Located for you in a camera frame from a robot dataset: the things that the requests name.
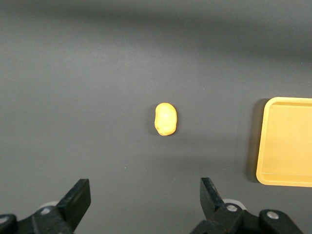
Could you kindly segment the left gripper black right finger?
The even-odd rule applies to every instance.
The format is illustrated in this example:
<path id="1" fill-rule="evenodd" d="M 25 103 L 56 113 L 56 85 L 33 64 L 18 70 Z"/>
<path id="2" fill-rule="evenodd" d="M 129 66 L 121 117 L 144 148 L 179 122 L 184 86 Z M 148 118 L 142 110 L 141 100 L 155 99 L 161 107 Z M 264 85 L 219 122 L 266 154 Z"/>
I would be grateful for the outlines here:
<path id="1" fill-rule="evenodd" d="M 300 228 L 285 213 L 264 209 L 258 216 L 242 205 L 225 202 L 210 178 L 200 180 L 200 204 L 205 215 L 193 234 L 301 234 Z"/>

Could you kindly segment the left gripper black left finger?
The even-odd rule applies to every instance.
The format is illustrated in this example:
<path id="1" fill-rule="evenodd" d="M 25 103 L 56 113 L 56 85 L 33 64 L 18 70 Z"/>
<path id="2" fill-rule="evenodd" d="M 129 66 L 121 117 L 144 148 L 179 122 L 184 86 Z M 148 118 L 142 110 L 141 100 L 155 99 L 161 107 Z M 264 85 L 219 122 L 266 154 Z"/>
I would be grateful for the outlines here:
<path id="1" fill-rule="evenodd" d="M 2 234 L 73 234 L 91 204 L 90 182 L 79 179 L 56 205 L 45 205 L 23 220 L 0 216 Z"/>

